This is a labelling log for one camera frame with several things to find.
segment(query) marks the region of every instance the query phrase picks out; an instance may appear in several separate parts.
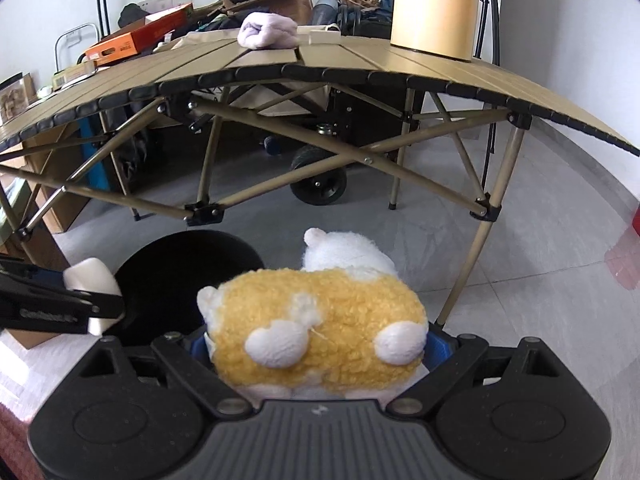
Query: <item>wall socket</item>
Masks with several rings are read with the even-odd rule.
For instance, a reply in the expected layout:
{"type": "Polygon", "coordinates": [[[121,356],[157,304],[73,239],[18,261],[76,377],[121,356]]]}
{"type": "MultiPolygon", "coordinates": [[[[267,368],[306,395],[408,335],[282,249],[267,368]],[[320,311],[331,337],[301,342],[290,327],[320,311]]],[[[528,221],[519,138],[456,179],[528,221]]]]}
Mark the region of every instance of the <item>wall socket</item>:
{"type": "Polygon", "coordinates": [[[151,14],[171,9],[180,5],[190,4],[193,0],[144,0],[138,5],[151,14]]]}

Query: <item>orange box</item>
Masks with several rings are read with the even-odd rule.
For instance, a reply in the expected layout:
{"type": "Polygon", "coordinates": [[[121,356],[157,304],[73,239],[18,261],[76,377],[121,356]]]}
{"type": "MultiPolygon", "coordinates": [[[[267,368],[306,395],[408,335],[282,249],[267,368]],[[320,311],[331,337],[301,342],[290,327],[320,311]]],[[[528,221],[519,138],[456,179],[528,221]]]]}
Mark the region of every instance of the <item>orange box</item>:
{"type": "Polygon", "coordinates": [[[185,25],[192,13],[193,4],[188,4],[150,14],[107,36],[85,51],[85,55],[99,66],[135,56],[155,46],[168,32],[185,25]]]}

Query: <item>plush toy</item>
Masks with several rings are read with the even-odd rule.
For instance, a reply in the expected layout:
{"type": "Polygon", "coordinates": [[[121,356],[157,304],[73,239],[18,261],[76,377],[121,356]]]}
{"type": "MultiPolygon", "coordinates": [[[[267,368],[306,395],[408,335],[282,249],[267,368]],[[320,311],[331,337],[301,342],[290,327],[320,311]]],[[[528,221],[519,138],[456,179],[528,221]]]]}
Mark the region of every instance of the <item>plush toy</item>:
{"type": "Polygon", "coordinates": [[[314,228],[305,242],[302,270],[248,272],[198,293],[218,375],[255,405],[386,405],[427,373],[424,307],[364,236],[314,228]]]}

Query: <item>table frame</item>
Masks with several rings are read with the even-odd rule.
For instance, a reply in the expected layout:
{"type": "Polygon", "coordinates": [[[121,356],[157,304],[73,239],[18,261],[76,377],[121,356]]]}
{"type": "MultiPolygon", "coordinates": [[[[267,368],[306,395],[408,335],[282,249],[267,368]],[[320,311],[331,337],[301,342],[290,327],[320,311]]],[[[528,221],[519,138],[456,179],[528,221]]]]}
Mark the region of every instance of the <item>table frame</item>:
{"type": "Polygon", "coordinates": [[[25,213],[25,218],[23,218],[22,221],[18,220],[16,213],[11,208],[7,196],[1,187],[0,206],[2,206],[6,211],[7,219],[12,231],[14,232],[14,236],[18,237],[18,240],[20,240],[25,252],[32,262],[37,264],[38,255],[33,254],[33,251],[29,250],[26,242],[30,238],[30,233],[33,231],[34,227],[39,224],[43,216],[65,193],[77,194],[108,203],[126,206],[131,208],[135,215],[138,214],[138,210],[144,210],[150,213],[184,220],[189,225],[201,225],[220,222],[222,220],[223,212],[226,209],[250,200],[251,198],[288,186],[300,180],[311,178],[326,171],[340,168],[353,162],[359,162],[393,176],[394,182],[390,194],[389,209],[396,209],[400,183],[402,180],[406,180],[412,184],[422,186],[450,202],[465,207],[470,211],[472,216],[478,219],[479,227],[476,236],[471,244],[456,282],[437,319],[437,324],[439,326],[443,326],[462,293],[469,275],[478,261],[479,255],[484,247],[491,228],[500,213],[502,200],[504,199],[504,194],[511,179],[511,175],[513,174],[513,169],[522,145],[524,131],[528,130],[530,127],[531,116],[510,112],[505,108],[492,110],[448,111],[444,107],[439,95],[433,92],[430,95],[436,104],[438,111],[427,114],[412,114],[412,105],[415,95],[415,91],[413,89],[408,89],[406,91],[405,110],[396,110],[395,108],[379,102],[365,94],[361,94],[348,86],[331,84],[331,86],[336,90],[349,93],[354,97],[402,119],[402,130],[399,136],[381,140],[362,148],[357,148],[350,144],[341,142],[340,140],[334,139],[333,137],[319,135],[300,126],[287,123],[280,118],[266,117],[260,114],[260,112],[267,110],[271,106],[288,99],[304,95],[305,93],[322,85],[324,85],[324,83],[309,84],[302,89],[297,89],[283,96],[279,96],[254,109],[237,108],[227,104],[232,88],[234,86],[238,86],[238,84],[231,84],[222,87],[222,97],[219,102],[205,98],[201,94],[191,94],[190,99],[188,99],[187,110],[185,110],[185,113],[195,110],[196,112],[210,114],[214,117],[202,165],[200,182],[198,184],[197,203],[195,205],[179,208],[176,206],[144,200],[131,195],[126,183],[121,178],[119,178],[122,188],[121,194],[92,189],[79,184],[79,181],[86,176],[92,167],[108,156],[113,160],[114,151],[119,146],[124,142],[127,142],[142,128],[151,124],[159,114],[166,112],[166,103],[169,98],[161,97],[154,99],[150,104],[127,120],[115,131],[108,133],[106,136],[101,136],[99,139],[96,137],[89,139],[70,139],[63,142],[46,144],[35,148],[28,148],[26,150],[0,155],[0,162],[5,162],[11,158],[37,152],[48,151],[50,157],[50,155],[58,149],[77,146],[84,142],[95,142],[96,140],[108,139],[103,146],[101,146],[89,159],[84,161],[84,163],[82,163],[66,180],[57,180],[48,177],[46,175],[46,167],[43,168],[41,173],[33,173],[31,171],[18,170],[4,164],[0,164],[0,172],[23,178],[29,182],[35,183],[36,186],[47,186],[55,189],[55,192],[39,208],[37,213],[28,220],[26,219],[28,216],[27,213],[25,213]],[[435,126],[420,128],[411,132],[410,129],[412,121],[423,119],[438,119],[442,122],[435,126]],[[220,198],[215,202],[211,202],[209,199],[209,190],[212,183],[212,170],[214,167],[218,142],[220,140],[222,124],[225,120],[237,121],[239,123],[267,130],[274,134],[299,140],[306,144],[311,144],[327,150],[328,152],[335,153],[335,155],[329,156],[319,162],[309,164],[308,166],[289,171],[280,176],[270,178],[247,189],[243,189],[227,197],[220,198]],[[494,187],[492,192],[489,194],[484,192],[484,189],[480,184],[478,174],[473,167],[470,157],[460,138],[459,132],[468,128],[487,126],[492,123],[499,123],[503,121],[509,121],[512,123],[513,131],[511,132],[508,140],[494,187]],[[449,189],[448,187],[416,173],[415,171],[409,170],[404,166],[404,155],[407,146],[442,136],[452,137],[466,173],[471,181],[472,187],[474,188],[475,196],[473,198],[466,197],[460,192],[449,189]],[[392,152],[394,150],[399,150],[397,162],[393,162],[385,156],[385,153],[392,152]]]}

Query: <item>gray wall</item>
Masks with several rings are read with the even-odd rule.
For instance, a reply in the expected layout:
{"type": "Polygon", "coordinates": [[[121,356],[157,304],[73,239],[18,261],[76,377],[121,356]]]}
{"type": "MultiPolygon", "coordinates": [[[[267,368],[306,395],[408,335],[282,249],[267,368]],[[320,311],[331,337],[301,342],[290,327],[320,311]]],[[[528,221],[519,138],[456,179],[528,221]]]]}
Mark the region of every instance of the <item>gray wall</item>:
{"type": "MultiPolygon", "coordinates": [[[[640,1],[502,0],[505,68],[562,94],[640,146],[640,1]]],[[[555,127],[640,199],[640,161],[555,127]]]]}

